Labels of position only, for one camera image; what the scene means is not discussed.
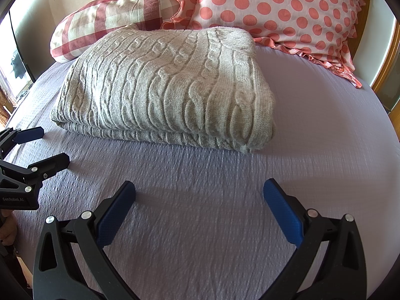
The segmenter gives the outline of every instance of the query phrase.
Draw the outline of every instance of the pillow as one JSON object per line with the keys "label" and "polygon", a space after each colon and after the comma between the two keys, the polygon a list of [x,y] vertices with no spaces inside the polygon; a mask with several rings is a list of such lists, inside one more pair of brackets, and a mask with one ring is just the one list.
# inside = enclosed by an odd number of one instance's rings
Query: pillow
{"label": "pillow", "polygon": [[94,0],[59,23],[51,37],[51,56],[60,63],[73,60],[109,32],[129,24],[140,30],[160,29],[178,9],[177,0]]}
{"label": "pillow", "polygon": [[365,5],[363,0],[193,2],[196,1],[180,0],[181,9],[173,17],[175,23],[198,30],[214,26],[243,28],[251,33],[256,42],[307,57],[361,87],[353,75],[355,68],[347,38],[357,36],[355,24],[357,12]]}

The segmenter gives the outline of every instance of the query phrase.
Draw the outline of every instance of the beige knit sweater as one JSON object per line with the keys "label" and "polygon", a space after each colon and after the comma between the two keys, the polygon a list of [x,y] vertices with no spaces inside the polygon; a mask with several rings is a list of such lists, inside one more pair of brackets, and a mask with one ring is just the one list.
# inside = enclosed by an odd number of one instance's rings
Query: beige knit sweater
{"label": "beige knit sweater", "polygon": [[101,138],[248,152],[273,136],[273,106],[246,31],[126,26],[72,65],[50,118]]}

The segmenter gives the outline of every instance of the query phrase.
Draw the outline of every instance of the mattress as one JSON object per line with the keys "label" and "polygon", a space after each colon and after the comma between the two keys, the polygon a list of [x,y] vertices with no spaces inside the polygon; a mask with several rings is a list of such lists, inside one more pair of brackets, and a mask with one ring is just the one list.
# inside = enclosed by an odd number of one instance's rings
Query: mattress
{"label": "mattress", "polygon": [[[49,113],[72,62],[52,65],[8,125],[42,126],[45,135],[15,147],[7,161],[26,167],[61,152],[71,158],[68,170],[43,183],[39,210],[16,211],[16,247],[27,266],[48,215],[76,218],[130,180],[136,202],[104,250],[142,300],[258,299],[295,250],[263,200],[263,184],[274,177],[305,208],[354,215],[371,294],[400,252],[400,146],[389,118],[367,85],[355,89],[268,47],[257,46],[257,59],[275,94],[276,134],[253,154],[64,131]],[[316,272],[313,266],[303,288]]]}

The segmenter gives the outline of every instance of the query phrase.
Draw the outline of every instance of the finger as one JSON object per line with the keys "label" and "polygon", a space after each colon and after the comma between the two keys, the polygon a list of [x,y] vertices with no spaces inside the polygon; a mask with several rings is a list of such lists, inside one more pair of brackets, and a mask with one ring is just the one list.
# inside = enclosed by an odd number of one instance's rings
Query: finger
{"label": "finger", "polygon": [[13,209],[2,209],[1,210],[1,214],[5,218],[8,217],[12,212],[13,212]]}
{"label": "finger", "polygon": [[13,232],[17,231],[17,220],[13,214],[10,214],[3,225],[0,227],[0,240],[6,239]]}
{"label": "finger", "polygon": [[15,237],[17,236],[17,230],[15,230],[14,232],[12,232],[11,234],[9,234],[5,239],[3,239],[2,244],[4,246],[10,246],[14,243],[15,241]]}

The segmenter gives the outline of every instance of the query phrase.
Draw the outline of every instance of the folded sweater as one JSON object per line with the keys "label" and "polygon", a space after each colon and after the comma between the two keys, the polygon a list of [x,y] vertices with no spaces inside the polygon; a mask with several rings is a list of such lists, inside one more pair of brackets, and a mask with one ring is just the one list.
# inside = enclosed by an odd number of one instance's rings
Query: folded sweater
{"label": "folded sweater", "polygon": [[242,29],[115,30],[71,66],[50,118],[90,136],[261,149],[274,99]]}

